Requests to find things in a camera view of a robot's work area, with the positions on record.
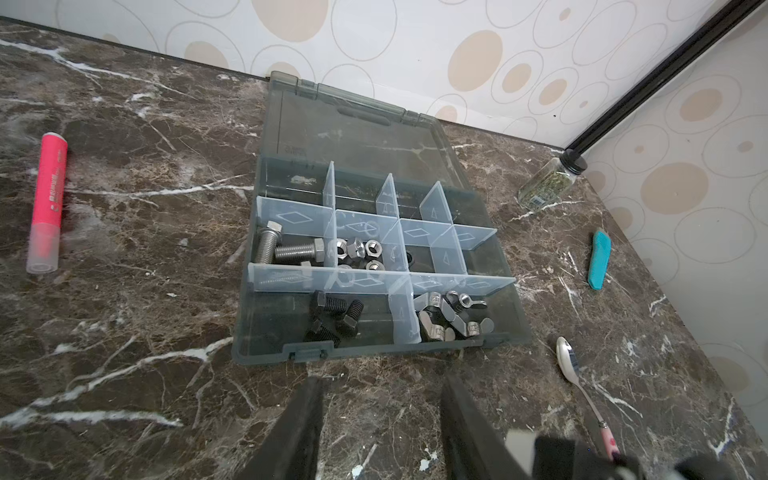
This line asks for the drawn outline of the black bolts in organizer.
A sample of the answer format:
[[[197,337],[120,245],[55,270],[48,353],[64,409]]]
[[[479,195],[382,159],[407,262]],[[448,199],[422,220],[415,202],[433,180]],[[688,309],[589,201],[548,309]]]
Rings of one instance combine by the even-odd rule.
[[[330,341],[338,347],[344,338],[358,334],[358,323],[364,311],[364,304],[358,299],[347,301],[317,290],[310,298],[310,323],[305,341]]]

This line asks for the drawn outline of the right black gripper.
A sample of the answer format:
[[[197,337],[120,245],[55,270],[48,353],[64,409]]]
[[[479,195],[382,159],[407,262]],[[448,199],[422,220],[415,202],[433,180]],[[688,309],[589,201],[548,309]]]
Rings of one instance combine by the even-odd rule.
[[[645,479],[647,475],[633,456],[616,454],[611,459],[586,444],[566,438],[539,436],[530,431],[510,430],[505,447],[532,479]],[[723,461],[697,454],[678,462],[661,474],[663,479],[734,479],[736,474]]]

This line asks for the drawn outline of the silver hex nuts in organizer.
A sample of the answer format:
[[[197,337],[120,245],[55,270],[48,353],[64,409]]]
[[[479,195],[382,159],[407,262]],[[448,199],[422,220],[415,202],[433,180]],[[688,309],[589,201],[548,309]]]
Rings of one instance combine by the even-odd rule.
[[[355,237],[348,241],[343,238],[337,238],[335,249],[340,268],[371,271],[385,270],[383,245],[377,239],[363,240]]]

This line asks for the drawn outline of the silver hex bolt far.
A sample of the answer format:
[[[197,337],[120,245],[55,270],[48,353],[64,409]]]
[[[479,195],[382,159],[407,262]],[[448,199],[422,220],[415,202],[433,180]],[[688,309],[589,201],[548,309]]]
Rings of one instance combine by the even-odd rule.
[[[291,262],[316,262],[325,261],[325,241],[323,238],[314,238],[310,243],[301,245],[279,246],[274,250],[274,259],[279,263]]]

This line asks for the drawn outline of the small black-lidded glass jar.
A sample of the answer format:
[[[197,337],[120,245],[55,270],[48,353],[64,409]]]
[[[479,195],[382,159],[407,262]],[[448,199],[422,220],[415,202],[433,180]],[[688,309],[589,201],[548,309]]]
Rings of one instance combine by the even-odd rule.
[[[587,170],[586,160],[567,149],[552,158],[518,191],[517,201],[529,211],[537,211],[556,202]]]

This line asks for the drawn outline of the wing nuts inside organizer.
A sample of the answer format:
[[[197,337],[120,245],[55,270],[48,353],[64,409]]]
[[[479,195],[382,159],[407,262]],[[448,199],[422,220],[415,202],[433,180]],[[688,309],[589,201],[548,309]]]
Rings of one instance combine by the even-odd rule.
[[[488,302],[467,293],[427,292],[414,298],[420,334],[426,342],[453,342],[491,334],[495,322]]]

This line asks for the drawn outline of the grey compartment organizer box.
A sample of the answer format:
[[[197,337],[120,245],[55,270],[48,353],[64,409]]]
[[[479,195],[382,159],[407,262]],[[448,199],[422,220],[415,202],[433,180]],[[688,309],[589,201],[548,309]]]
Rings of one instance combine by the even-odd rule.
[[[325,241],[323,263],[257,264],[258,230],[279,246]],[[377,239],[385,270],[343,269],[337,238]],[[431,116],[273,72],[254,185],[232,356],[242,365],[522,344],[531,338],[516,281],[485,203]],[[308,342],[317,291],[364,311],[338,347]],[[488,302],[491,334],[426,342],[414,298],[458,291]]]

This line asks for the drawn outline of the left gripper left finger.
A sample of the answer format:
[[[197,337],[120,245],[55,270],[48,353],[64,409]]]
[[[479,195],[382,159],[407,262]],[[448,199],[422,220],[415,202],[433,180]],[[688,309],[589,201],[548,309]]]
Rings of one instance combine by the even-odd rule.
[[[234,479],[315,479],[322,428],[322,381],[308,377]]]

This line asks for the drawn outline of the pink marker pen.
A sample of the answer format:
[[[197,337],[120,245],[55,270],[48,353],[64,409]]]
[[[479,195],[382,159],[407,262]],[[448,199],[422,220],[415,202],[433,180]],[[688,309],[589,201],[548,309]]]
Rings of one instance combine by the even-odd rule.
[[[67,153],[68,143],[61,135],[43,135],[26,264],[30,274],[58,268]]]

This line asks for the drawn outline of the silver hex bolt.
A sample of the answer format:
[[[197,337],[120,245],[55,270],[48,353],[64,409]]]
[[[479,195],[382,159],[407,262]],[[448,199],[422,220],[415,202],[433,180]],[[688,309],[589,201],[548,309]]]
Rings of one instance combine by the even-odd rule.
[[[268,221],[258,232],[258,243],[254,254],[257,264],[271,264],[275,258],[275,250],[280,245],[283,226],[275,221]]]
[[[274,250],[274,259],[279,263],[291,262],[316,262],[325,261],[325,241],[323,238],[314,238],[310,243],[301,245],[279,246]]]

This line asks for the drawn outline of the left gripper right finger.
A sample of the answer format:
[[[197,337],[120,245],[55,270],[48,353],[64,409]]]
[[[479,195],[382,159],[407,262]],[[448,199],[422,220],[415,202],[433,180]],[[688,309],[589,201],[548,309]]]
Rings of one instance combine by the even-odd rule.
[[[447,479],[530,479],[458,377],[441,390],[440,426]]]

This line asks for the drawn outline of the silver hex bolt near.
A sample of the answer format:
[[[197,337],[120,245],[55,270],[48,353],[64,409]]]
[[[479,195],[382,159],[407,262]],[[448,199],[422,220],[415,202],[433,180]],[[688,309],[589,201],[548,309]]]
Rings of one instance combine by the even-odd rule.
[[[268,221],[258,232],[258,243],[254,254],[257,264],[271,264],[275,258],[275,250],[280,245],[283,226],[275,221]]]

